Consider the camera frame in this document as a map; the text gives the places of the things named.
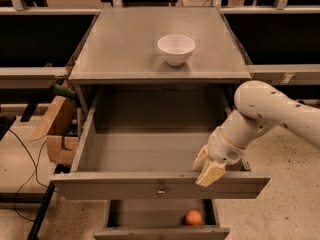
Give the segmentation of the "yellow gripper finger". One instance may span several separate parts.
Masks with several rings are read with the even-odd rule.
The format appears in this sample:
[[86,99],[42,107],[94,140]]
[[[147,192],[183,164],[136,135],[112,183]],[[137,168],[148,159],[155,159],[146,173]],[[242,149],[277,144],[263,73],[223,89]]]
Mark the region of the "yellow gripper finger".
[[195,158],[192,169],[194,171],[200,172],[205,167],[205,163],[208,159],[208,149],[207,146],[204,145],[201,150],[199,151],[197,157]]
[[226,173],[225,167],[225,163],[207,160],[196,180],[196,184],[202,187],[210,186]]

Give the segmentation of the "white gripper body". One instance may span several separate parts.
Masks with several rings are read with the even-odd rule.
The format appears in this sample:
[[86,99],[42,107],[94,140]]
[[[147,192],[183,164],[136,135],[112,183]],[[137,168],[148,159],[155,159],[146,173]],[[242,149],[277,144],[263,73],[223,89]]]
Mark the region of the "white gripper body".
[[246,153],[245,148],[239,148],[231,144],[224,136],[220,127],[217,127],[209,136],[207,142],[209,157],[219,163],[234,165]]

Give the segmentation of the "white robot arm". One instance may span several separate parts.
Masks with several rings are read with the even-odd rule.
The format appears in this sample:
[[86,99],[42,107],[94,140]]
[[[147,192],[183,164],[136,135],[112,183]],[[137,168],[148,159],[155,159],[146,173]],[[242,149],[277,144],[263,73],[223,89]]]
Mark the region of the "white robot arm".
[[249,144],[275,126],[280,126],[320,148],[320,109],[288,98],[261,81],[241,84],[234,94],[235,109],[212,132],[193,163],[196,183],[208,187],[237,163]]

